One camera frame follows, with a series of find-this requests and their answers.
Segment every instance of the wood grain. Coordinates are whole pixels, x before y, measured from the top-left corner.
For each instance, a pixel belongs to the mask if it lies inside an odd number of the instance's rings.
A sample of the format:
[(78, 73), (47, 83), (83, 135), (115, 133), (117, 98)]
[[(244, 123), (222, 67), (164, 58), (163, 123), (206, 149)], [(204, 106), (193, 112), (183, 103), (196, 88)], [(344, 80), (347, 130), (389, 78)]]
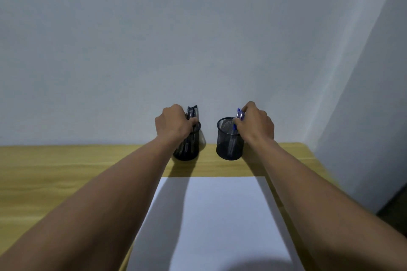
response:
[[(285, 150), (329, 182), (336, 182), (301, 143), (282, 143)], [(0, 147), (0, 253), (90, 179), (140, 145), (72, 145)], [(164, 177), (266, 176), (263, 166), (247, 146), (243, 158), (226, 161), (216, 145), (206, 145), (196, 161), (171, 159)], [(266, 176), (306, 270), (318, 270)]]

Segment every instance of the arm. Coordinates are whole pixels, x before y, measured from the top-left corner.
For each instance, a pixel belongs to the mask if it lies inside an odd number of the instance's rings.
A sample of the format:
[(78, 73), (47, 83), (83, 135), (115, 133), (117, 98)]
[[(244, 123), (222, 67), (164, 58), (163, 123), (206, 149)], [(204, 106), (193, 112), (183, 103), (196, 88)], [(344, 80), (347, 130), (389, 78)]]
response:
[(253, 102), (235, 119), (262, 161), (304, 243), (323, 270), (407, 270), (407, 239), (318, 176), (273, 140)]
[(196, 118), (181, 106), (155, 119), (157, 137), (89, 181), (0, 257), (1, 270), (118, 270), (172, 153)]

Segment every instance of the person's left arm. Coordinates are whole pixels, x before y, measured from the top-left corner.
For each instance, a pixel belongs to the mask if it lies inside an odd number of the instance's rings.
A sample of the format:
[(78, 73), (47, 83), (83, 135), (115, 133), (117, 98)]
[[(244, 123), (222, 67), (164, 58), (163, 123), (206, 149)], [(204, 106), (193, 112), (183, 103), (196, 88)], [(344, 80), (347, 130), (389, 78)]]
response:
[(198, 120), (181, 106), (155, 119), (157, 137), (89, 181), (0, 257), (0, 269), (118, 270), (165, 166)]

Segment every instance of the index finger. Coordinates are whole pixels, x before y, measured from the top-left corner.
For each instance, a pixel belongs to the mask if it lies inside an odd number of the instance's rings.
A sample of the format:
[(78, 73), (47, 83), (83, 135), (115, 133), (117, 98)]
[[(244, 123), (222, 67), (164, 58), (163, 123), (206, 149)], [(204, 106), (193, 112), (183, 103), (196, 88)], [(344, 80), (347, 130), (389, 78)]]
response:
[(245, 106), (243, 106), (242, 112), (246, 112), (246, 110), (247, 110), (249, 107), (256, 107), (256, 103), (254, 103), (253, 101), (247, 102), (247, 104), (246, 104)]

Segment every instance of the paper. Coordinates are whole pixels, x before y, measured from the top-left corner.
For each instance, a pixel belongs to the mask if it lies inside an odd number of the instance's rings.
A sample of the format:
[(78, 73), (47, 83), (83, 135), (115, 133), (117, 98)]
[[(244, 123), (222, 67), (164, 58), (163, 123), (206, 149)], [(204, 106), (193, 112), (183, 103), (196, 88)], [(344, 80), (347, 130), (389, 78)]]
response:
[(128, 271), (303, 270), (264, 177), (162, 178)]

